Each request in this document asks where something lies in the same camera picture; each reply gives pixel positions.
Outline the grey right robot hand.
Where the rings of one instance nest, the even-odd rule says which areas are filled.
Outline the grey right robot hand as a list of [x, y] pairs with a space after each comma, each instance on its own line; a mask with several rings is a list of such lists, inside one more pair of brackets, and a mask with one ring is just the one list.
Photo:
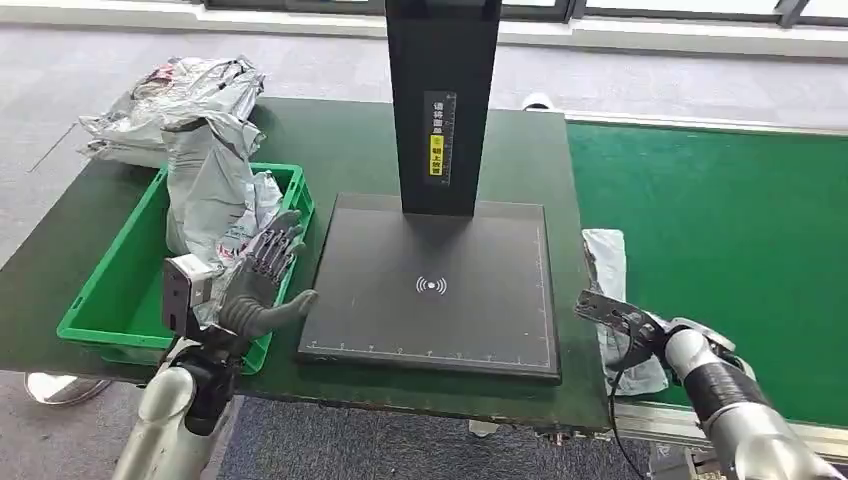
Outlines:
[[700, 332], [707, 339], [710, 348], [717, 356], [721, 357], [726, 362], [735, 365], [748, 377], [756, 380], [753, 368], [735, 353], [736, 345], [724, 335], [706, 325], [685, 317], [675, 317], [671, 320], [671, 323], [674, 326], [687, 327]]

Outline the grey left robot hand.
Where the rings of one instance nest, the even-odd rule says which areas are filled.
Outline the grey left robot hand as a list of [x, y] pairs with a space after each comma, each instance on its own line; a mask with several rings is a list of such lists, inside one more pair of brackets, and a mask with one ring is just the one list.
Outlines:
[[218, 325], [253, 340], [308, 316], [319, 298], [306, 289], [275, 303], [295, 260], [306, 248], [301, 212], [286, 210], [257, 235], [232, 276], [218, 312]]

